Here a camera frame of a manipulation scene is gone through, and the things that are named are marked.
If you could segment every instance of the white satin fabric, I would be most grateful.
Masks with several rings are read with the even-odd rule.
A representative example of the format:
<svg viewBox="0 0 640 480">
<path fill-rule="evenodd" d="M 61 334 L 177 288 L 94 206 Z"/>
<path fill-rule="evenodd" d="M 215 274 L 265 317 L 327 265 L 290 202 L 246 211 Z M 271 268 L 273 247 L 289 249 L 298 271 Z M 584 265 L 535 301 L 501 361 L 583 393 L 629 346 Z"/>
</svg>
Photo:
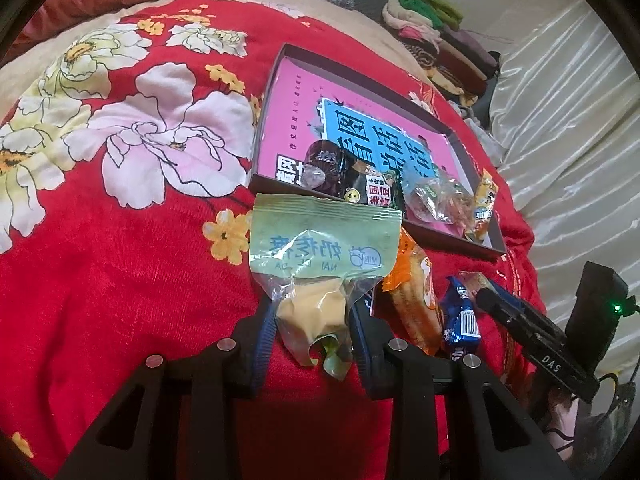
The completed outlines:
<svg viewBox="0 0 640 480">
<path fill-rule="evenodd" d="M 530 259 L 548 316 L 564 326 L 585 261 L 640 296 L 640 79 L 609 29 L 573 0 L 502 56 L 492 133 L 499 168 L 536 235 Z M 640 314 L 622 319 L 600 365 L 640 351 Z"/>
</svg>

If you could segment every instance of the blue candy wrapper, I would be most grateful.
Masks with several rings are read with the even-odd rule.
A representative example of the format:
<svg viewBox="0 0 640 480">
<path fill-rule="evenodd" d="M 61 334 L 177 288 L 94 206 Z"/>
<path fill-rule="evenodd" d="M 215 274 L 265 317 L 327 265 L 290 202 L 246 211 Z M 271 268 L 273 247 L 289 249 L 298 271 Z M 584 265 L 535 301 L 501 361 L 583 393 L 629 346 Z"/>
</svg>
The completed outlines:
<svg viewBox="0 0 640 480">
<path fill-rule="evenodd" d="M 443 340 L 451 359 L 457 361 L 473 354 L 480 344 L 480 332 L 473 303 L 466 287 L 455 276 L 449 276 L 449 288 L 440 302 L 444 316 Z"/>
</svg>

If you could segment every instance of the yellow snack package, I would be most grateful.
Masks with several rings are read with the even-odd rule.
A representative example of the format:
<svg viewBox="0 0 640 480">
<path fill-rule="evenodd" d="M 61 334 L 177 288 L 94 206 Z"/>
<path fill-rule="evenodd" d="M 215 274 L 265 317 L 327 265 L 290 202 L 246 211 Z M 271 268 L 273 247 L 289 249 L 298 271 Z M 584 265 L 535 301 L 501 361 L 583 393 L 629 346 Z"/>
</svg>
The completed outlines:
<svg viewBox="0 0 640 480">
<path fill-rule="evenodd" d="M 494 214 L 498 185 L 487 170 L 482 170 L 482 180 L 474 196 L 473 227 L 465 230 L 465 237 L 474 242 L 482 242 L 489 230 L 489 222 Z"/>
</svg>

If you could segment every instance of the barcode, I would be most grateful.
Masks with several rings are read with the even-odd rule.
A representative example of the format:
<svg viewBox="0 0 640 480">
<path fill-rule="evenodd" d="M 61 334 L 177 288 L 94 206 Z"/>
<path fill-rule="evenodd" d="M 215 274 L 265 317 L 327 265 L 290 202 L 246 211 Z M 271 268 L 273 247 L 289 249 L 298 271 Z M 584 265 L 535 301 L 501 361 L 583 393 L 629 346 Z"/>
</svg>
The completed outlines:
<svg viewBox="0 0 640 480">
<path fill-rule="evenodd" d="M 478 323 L 473 310 L 463 310 L 460 312 L 460 334 L 463 336 L 480 337 Z"/>
</svg>

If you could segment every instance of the yellow flower pattern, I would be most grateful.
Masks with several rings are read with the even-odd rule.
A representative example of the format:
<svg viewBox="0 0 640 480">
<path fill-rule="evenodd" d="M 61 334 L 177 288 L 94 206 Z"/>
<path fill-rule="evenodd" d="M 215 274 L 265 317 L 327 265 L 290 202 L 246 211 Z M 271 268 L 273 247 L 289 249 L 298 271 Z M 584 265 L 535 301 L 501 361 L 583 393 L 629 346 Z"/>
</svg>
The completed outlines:
<svg viewBox="0 0 640 480">
<path fill-rule="evenodd" d="M 222 81 L 229 85 L 229 89 L 232 92 L 244 94 L 244 82 L 240 81 L 236 74 L 229 72 L 222 65 L 206 65 L 205 70 L 209 72 L 209 77 L 212 81 Z"/>
<path fill-rule="evenodd" d="M 152 36 L 160 36 L 164 30 L 164 23 L 153 22 L 151 19 L 139 20 L 138 30 L 144 30 Z"/>
<path fill-rule="evenodd" d="M 229 260 L 235 266 L 242 264 L 242 252 L 249 250 L 246 236 L 251 229 L 252 211 L 234 216 L 231 209 L 218 212 L 215 222 L 205 222 L 202 234 L 213 242 L 211 256 L 216 260 Z"/>
<path fill-rule="evenodd" d="M 153 20 L 161 20 L 162 18 L 173 18 L 179 22 L 191 22 L 199 23 L 204 27 L 211 26 L 211 20 L 207 16 L 192 16 L 191 14 L 159 14 L 158 16 L 152 16 Z"/>
<path fill-rule="evenodd" d="M 31 446 L 29 446 L 29 443 L 20 436 L 20 433 L 16 431 L 11 436 L 11 440 L 14 441 L 14 444 L 18 447 L 18 449 L 27 457 L 33 458 L 33 451 L 31 451 Z"/>
<path fill-rule="evenodd" d="M 260 120 L 260 112 L 262 110 L 260 107 L 260 102 L 262 101 L 262 99 L 264 99 L 264 94 L 262 94 L 259 99 L 255 95 L 252 95 L 251 99 L 249 99 L 251 110 L 254 113 L 254 128 L 257 126 L 258 121 Z"/>
</svg>

